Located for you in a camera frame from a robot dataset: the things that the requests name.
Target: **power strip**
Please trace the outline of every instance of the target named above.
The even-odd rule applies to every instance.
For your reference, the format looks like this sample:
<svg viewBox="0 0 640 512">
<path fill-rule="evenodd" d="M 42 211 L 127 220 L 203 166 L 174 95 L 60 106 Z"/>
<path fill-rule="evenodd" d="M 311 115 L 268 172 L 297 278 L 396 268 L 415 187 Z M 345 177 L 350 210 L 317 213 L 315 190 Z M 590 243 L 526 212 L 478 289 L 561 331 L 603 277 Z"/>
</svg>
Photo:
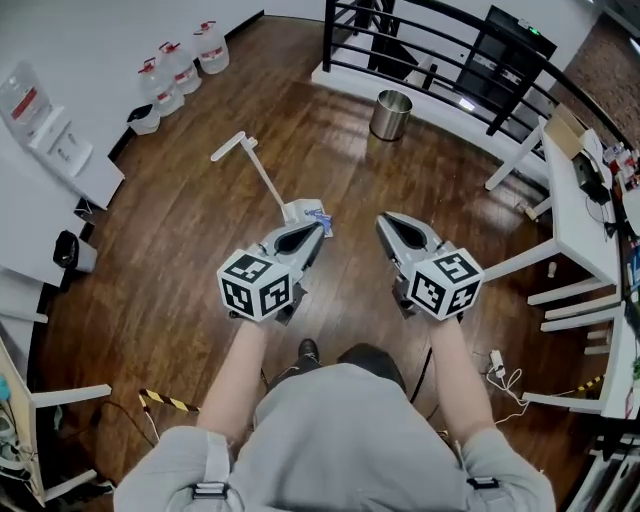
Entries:
<svg viewBox="0 0 640 512">
<path fill-rule="evenodd" d="M 492 368 L 491 371 L 495 374 L 496 377 L 502 379 L 506 375 L 506 370 L 504 369 L 504 363 L 502 362 L 502 355 L 499 350 L 492 350 L 489 354 L 491 358 Z"/>
</svg>

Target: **black metal railing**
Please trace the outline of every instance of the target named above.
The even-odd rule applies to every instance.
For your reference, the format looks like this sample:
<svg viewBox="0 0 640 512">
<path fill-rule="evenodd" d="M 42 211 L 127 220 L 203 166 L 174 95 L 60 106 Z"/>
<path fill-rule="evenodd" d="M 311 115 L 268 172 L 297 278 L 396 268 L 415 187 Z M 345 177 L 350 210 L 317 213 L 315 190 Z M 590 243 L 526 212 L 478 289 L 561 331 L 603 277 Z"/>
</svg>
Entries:
<svg viewBox="0 0 640 512">
<path fill-rule="evenodd" d="M 508 45 L 509 48 L 513 49 L 513 51 L 518 52 L 520 56 L 527 59 L 529 63 L 529 71 L 522 72 L 509 65 L 508 62 L 500 61 L 496 56 L 490 55 L 480 48 L 462 41 L 450 34 L 392 14 L 395 0 L 354 0 L 352 3 L 327 0 L 323 48 L 324 71 L 329 72 L 332 66 L 340 66 L 389 80 L 397 83 L 398 85 L 419 91 L 453 107 L 464 110 L 469 115 L 487 124 L 488 135 L 493 135 L 499 131 L 519 142 L 534 129 L 527 120 L 522 119 L 517 113 L 520 105 L 535 113 L 536 116 L 539 115 L 547 119 L 549 118 L 547 113 L 537 108 L 531 101 L 529 101 L 529 99 L 527 99 L 529 98 L 532 90 L 535 90 L 544 96 L 554 106 L 559 103 L 559 101 L 554 98 L 549 91 L 535 83 L 541 73 L 547 73 L 558 84 L 562 85 L 567 91 L 583 103 L 586 108 L 602 122 L 604 127 L 611 132 L 616 140 L 623 142 L 627 148 L 632 148 L 629 140 L 625 137 L 618 126 L 586 92 L 574 84 L 562 71 L 551 64 L 544 56 L 536 52 L 536 50 L 514 35 L 500 29 L 497 25 L 481 20 L 472 14 L 437 0 L 407 1 L 457 20 L 460 23 L 476 29 L 481 35 L 490 36 L 501 43 Z M 349 11 L 352 11 L 354 14 L 346 20 L 344 16 Z M 398 37 L 398 30 L 402 24 L 423 30 L 446 41 L 455 43 L 460 47 L 473 52 L 473 55 L 479 55 L 490 63 L 493 63 L 493 66 L 497 71 L 492 73 L 493 76 L 488 76 L 479 72 L 477 69 L 474 69 L 474 67 L 466 63 L 459 62 L 448 55 L 443 55 L 433 49 L 402 40 L 402 38 Z M 371 49 L 366 49 L 338 41 L 335 39 L 334 29 L 348 29 L 353 31 L 353 33 L 369 34 L 373 36 L 373 45 Z M 483 83 L 491 84 L 493 88 L 500 90 L 505 94 L 505 99 L 501 102 L 496 102 L 488 96 L 479 93 L 477 90 L 472 90 L 466 87 L 461 84 L 459 80 L 452 80 L 442 74 L 438 74 L 437 70 L 424 69 L 412 62 L 408 62 L 406 59 L 389 55 L 389 52 L 385 51 L 387 45 L 395 45 L 396 47 L 400 45 L 403 48 L 417 50 L 418 52 L 432 56 L 434 59 L 456 66 L 460 68 L 462 72 L 469 73 L 474 77 L 483 80 Z M 338 48 L 368 55 L 369 65 L 365 68 L 335 59 L 334 52 Z M 478 101 L 484 107 L 481 109 L 483 112 L 478 112 L 478 109 L 474 111 L 464 109 L 458 101 L 454 101 L 451 97 L 439 94 L 436 90 L 437 88 L 413 85 L 411 83 L 407 83 L 404 79 L 382 72 L 379 69 L 381 67 L 379 65 L 380 62 L 401 65 L 406 69 L 418 71 L 427 77 L 429 84 L 432 84 L 433 81 L 437 81 L 439 84 L 443 84 L 446 88 L 451 89 L 461 96 Z M 508 73 L 512 77 L 511 80 L 500 81 L 494 78 L 500 73 Z M 519 136 L 514 135 L 512 131 L 509 130 L 509 123 L 506 123 L 507 121 L 515 122 L 517 125 L 524 128 L 524 132 L 521 131 Z"/>
</svg>

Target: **white table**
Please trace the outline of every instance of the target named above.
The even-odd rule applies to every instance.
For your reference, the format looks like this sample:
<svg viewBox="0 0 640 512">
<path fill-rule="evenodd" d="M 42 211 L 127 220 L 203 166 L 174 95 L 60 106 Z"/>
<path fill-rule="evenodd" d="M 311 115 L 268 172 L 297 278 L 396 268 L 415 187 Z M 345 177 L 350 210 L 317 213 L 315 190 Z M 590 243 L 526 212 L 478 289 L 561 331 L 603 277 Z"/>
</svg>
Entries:
<svg viewBox="0 0 640 512">
<path fill-rule="evenodd" d="M 600 414 L 607 418 L 625 419 L 626 401 L 629 390 L 633 387 L 633 361 L 640 348 L 636 347 L 636 339 L 631 327 L 624 317 L 625 304 L 619 304 L 607 311 L 582 315 L 571 319 L 571 325 L 566 323 L 548 322 L 546 331 L 555 331 L 593 325 L 606 320 L 613 321 L 609 361 L 605 372 L 604 383 L 600 396 L 596 400 L 586 398 L 569 398 L 566 396 L 540 395 L 537 393 L 523 393 L 522 400 L 569 407 L 579 412 Z M 640 407 L 640 389 L 636 389 L 628 419 L 636 419 Z"/>
<path fill-rule="evenodd" d="M 608 285 L 618 286 L 620 261 L 617 235 L 608 238 L 604 226 L 591 215 L 598 216 L 600 208 L 591 203 L 578 187 L 573 163 L 557 144 L 544 132 L 546 120 L 539 118 L 538 127 L 522 143 L 513 160 L 505 162 L 489 178 L 485 187 L 493 189 L 542 140 L 549 170 L 549 199 L 536 207 L 536 213 L 552 208 L 553 238 L 513 258 L 485 270 L 485 281 L 491 281 L 562 253 L 591 273 L 593 278 L 570 286 L 532 295 L 529 304 L 541 304 L 563 299 Z M 609 219 L 613 219 L 610 203 L 606 206 Z"/>
</svg>

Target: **white stick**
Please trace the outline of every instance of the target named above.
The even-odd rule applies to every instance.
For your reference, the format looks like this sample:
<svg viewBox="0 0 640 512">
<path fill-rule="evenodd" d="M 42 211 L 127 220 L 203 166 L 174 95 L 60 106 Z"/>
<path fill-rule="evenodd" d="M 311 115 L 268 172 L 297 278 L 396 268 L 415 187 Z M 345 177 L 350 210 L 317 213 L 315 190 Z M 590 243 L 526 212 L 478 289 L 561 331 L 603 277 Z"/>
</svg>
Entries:
<svg viewBox="0 0 640 512">
<path fill-rule="evenodd" d="M 255 139 L 252 138 L 251 140 L 248 140 L 247 139 L 247 135 L 245 134 L 245 132 L 238 132 L 233 137 L 231 137 L 227 142 L 225 142 L 222 145 L 222 147 L 220 149 L 218 149 L 218 151 L 216 151 L 213 155 L 211 155 L 211 161 L 212 162 L 217 162 L 224 155 L 226 155 L 229 151 L 231 151 L 231 149 L 234 148 L 238 143 L 240 143 L 242 145 L 242 147 L 246 151 L 247 155 L 249 155 L 249 158 L 253 162 L 253 165 L 258 170 L 258 174 L 260 174 L 260 177 L 266 183 L 267 188 L 269 189 L 269 191 L 273 195 L 274 199 L 280 205 L 280 209 L 282 210 L 282 214 L 285 216 L 285 220 L 287 220 L 287 215 L 285 213 L 285 207 L 284 207 L 284 201 L 280 197 L 280 194 L 278 194 L 278 191 L 276 190 L 276 188 L 273 186 L 273 183 L 271 182 L 271 179 L 269 179 L 269 176 L 267 175 L 267 172 L 264 170 L 264 167 L 262 167 L 262 164 L 260 163 L 260 160 L 258 160 L 258 157 L 256 156 L 256 154 L 253 151 L 253 147 L 257 144 L 257 141 Z"/>
<path fill-rule="evenodd" d="M 280 208 L 282 209 L 282 212 L 284 214 L 284 201 L 282 201 L 282 198 L 280 197 L 280 194 L 278 194 L 276 187 L 273 186 L 273 183 L 269 179 L 267 172 L 264 170 L 264 167 L 262 167 L 262 164 L 260 163 L 260 160 L 258 160 L 258 157 L 254 153 L 253 148 L 251 147 L 251 144 L 247 140 L 247 137 L 243 137 L 240 140 L 240 144 L 242 144 L 242 147 L 249 155 L 249 158 L 251 158 L 253 165 L 258 170 L 258 173 L 260 173 L 260 176 L 262 176 L 263 181 L 267 184 L 267 187 L 271 191 L 271 194 L 275 198 L 276 202 L 280 205 Z"/>
</svg>

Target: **plastic container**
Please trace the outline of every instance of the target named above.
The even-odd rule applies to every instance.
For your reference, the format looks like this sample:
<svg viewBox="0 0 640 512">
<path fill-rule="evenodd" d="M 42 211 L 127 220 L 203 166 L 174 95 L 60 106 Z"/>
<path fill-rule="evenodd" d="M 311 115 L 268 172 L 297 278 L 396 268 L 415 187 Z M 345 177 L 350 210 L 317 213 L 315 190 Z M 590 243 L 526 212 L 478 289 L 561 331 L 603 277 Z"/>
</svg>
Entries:
<svg viewBox="0 0 640 512">
<path fill-rule="evenodd" d="M 80 240 L 71 231 L 63 231 L 56 240 L 53 261 L 61 268 L 93 272 L 96 266 L 98 251 L 88 243 Z"/>
<path fill-rule="evenodd" d="M 224 36 L 214 27 L 215 21 L 207 21 L 194 32 L 198 60 L 202 71 L 209 75 L 220 73 L 229 65 L 229 49 Z"/>
<path fill-rule="evenodd" d="M 138 73 L 142 94 L 156 108 L 160 117 L 173 114 L 184 105 L 184 96 L 175 80 L 156 66 L 155 57 L 145 60 L 144 67 Z"/>
<path fill-rule="evenodd" d="M 166 42 L 160 47 L 162 52 L 160 67 L 173 76 L 182 94 L 191 94 L 200 87 L 202 78 L 198 76 L 198 70 L 189 54 L 182 48 L 178 48 L 179 46 L 180 43 Z"/>
<path fill-rule="evenodd" d="M 129 114 L 127 124 L 137 135 L 153 133 L 160 126 L 160 114 L 153 108 L 153 105 L 144 105 Z"/>
<path fill-rule="evenodd" d="M 0 116 L 21 144 L 27 144 L 52 111 L 31 64 L 21 61 L 0 85 Z"/>
</svg>

